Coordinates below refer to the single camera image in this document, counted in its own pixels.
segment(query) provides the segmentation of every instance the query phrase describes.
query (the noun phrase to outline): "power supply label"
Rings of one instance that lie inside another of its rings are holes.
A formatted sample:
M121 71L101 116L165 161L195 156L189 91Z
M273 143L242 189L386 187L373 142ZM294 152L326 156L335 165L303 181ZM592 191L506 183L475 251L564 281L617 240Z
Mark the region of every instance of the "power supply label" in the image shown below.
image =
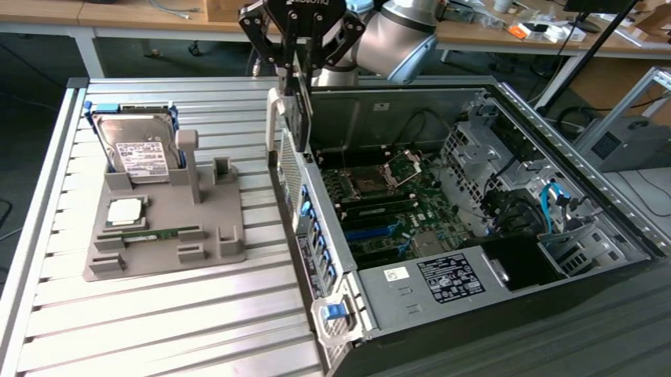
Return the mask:
M418 263L418 267L439 303L445 304L485 292L483 284L463 254Z

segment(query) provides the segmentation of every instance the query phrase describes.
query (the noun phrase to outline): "aluminum table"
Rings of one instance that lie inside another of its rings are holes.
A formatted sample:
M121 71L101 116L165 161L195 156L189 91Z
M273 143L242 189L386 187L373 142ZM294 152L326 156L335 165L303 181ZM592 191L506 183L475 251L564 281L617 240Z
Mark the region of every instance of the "aluminum table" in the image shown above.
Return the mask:
M2 376L322 375L266 162L277 79L98 79L70 88L0 301ZM174 101L198 163L241 172L247 261L87 283L106 158L85 101Z

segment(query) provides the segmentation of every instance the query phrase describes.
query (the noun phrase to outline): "blue pcie slot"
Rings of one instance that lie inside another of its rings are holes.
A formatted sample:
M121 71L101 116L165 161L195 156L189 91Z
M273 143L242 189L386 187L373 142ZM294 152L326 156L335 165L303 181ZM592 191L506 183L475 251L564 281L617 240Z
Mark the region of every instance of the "blue pcie slot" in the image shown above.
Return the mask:
M397 224L383 226L382 228L367 229L367 230L354 230L346 232L346 239L349 241L367 240L377 237L389 237L394 234L397 227L401 225L401 221Z

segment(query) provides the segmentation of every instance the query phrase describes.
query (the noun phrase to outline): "wooden desk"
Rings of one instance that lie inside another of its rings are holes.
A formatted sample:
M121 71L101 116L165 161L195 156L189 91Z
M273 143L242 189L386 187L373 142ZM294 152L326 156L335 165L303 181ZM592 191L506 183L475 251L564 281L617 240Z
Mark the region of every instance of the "wooden desk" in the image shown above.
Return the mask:
M518 14L499 13L493 9L494 0L482 1L486 3L487 10L494 16L505 20L509 24L514 22ZM565 12L558 4L547 0L521 0L519 2L527 5L530 9L539 9L543 13L549 12L549 9L551 8L551 6L554 6L558 20L566 20L569 16L577 15L577 13ZM609 23L605 20L594 20L594 22L601 25L602 30L609 26ZM577 50L589 50L594 45L597 39L600 38L600 35L601 34L588 33L586 40L584 42L569 42L566 44L565 50L568 52ZM557 52L562 45L562 43L553 43L547 40L521 40L507 31L486 28L479 23L459 24L455 22L445 21L439 24L437 36L439 37L439 41L446 43L479 44L489 46L539 49L546 50L546 53ZM601 48L601 52L652 54L660 53L660 51L656 50L641 49L618 35L610 36L609 40Z
M517 15L502 14L493 10L493 0L483 0L490 8L490 12L511 23ZM574 13L566 13L561 7L547 0L522 0L522 2L533 9L547 11L555 6L555 11L560 19L566 19ZM201 0L162 0L162 4L170 8L194 8L205 7ZM235 22L209 22L205 13L191 13L193 20L182 19L173 14L162 12L154 8L146 0L119 0L113 5L86 3L82 7L79 22L81 25L98 27L133 27L147 29L169 29L178 31L223 31L241 33L241 27ZM606 28L608 23L601 22L601 26ZM461 24L445 21L439 24L437 30L439 42L458 43L466 45L489 45L507 46L525 49L543 49L547 53L557 52L561 48L561 43L549 41L522 41L503 30L485 28L481 24ZM594 44L598 35L589 34L584 42L569 42L566 51L588 50ZM642 50L634 44L629 43L618 35L614 35L604 47L605 51L613 52L637 52Z
M171 8L205 9L203 0L161 0ZM547 11L550 6L561 20L569 13L547 0L519 0L533 9ZM501 14L493 10L494 0L483 0L490 13L511 23L517 15ZM97 38L182 39L203 41L247 42L247 36L234 22L209 22L205 13L193 13L193 19L185 20L151 7L147 0L118 0L114 5L91 4L82 0L0 0L0 32L25 34L69 35L77 40L86 69L93 78L106 77L101 57L97 51ZM482 51L491 53L529 53L554 55L561 43L522 41L506 31L487 29L481 24L459 24L445 21L437 35L438 49ZM538 105L543 105L557 88L573 72L581 58L592 47L598 35L588 35L584 42L569 42L562 55L570 57L558 72L546 95ZM271 40L279 40L277 29L271 28ZM597 54L598 57L629 59L671 60L671 51L641 49L618 35L610 37Z
M150 5L147 0L118 0L115 4L87 2L79 14L79 23L99 27L133 27L169 29L175 31L226 31L243 33L235 22L209 22L203 0L161 0L167 8L201 8L201 13L190 13L186 20Z
M0 0L0 21L78 25L83 0Z

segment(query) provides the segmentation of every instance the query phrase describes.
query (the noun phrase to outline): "hard drive label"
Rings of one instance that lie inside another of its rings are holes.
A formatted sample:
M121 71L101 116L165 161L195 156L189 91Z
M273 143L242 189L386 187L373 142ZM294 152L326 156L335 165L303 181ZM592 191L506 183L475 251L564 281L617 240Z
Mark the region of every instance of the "hard drive label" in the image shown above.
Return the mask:
M159 142L117 143L117 150L131 177L169 174L165 146Z

